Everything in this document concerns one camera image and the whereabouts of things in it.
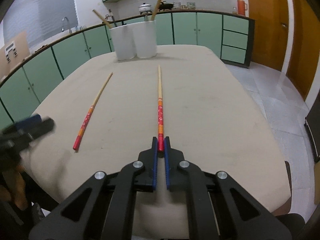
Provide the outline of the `person's left hand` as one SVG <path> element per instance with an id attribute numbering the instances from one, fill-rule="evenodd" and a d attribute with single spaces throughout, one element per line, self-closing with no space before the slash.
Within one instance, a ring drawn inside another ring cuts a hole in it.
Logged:
<path id="1" fill-rule="evenodd" d="M 28 207 L 28 201 L 25 196 L 25 182 L 22 177 L 24 168 L 17 165 L 7 171 L 1 172 L 1 201 L 12 201 L 20 210 Z"/>

